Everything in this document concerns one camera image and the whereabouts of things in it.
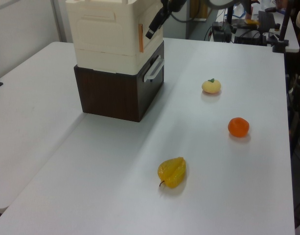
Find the yellow fruit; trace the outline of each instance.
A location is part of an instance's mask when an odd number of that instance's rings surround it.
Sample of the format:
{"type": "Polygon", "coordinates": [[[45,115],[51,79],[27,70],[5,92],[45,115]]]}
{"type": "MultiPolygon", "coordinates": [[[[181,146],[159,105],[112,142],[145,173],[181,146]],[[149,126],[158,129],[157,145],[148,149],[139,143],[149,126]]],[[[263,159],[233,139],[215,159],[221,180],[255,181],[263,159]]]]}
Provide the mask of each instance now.
{"type": "Polygon", "coordinates": [[[158,169],[161,184],[165,183],[170,188],[177,187],[185,177],[185,168],[185,160],[182,157],[163,162],[158,169]]]}
{"type": "Polygon", "coordinates": [[[218,80],[215,80],[214,78],[202,84],[202,90],[211,94],[218,93],[221,87],[222,85],[220,84],[220,82],[218,80]]]}

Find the tangerine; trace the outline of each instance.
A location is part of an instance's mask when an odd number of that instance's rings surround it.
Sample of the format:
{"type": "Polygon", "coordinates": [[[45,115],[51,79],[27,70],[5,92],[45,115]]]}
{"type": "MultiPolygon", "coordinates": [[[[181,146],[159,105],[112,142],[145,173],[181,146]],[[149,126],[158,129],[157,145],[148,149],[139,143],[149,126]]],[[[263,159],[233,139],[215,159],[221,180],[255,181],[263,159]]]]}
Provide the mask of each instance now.
{"type": "Polygon", "coordinates": [[[235,117],[230,120],[228,130],[230,134],[236,137],[245,137],[249,131],[249,123],[241,117],[235,117]]]}

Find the white plastic box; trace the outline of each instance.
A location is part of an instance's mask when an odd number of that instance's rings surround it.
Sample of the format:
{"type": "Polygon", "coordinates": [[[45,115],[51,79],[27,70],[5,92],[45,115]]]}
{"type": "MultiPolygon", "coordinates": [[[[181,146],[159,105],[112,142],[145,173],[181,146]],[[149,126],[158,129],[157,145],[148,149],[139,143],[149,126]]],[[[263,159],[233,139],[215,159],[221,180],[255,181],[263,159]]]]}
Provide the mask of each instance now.
{"type": "Polygon", "coordinates": [[[163,42],[145,37],[160,0],[67,0],[79,67],[136,75],[163,42]]]}

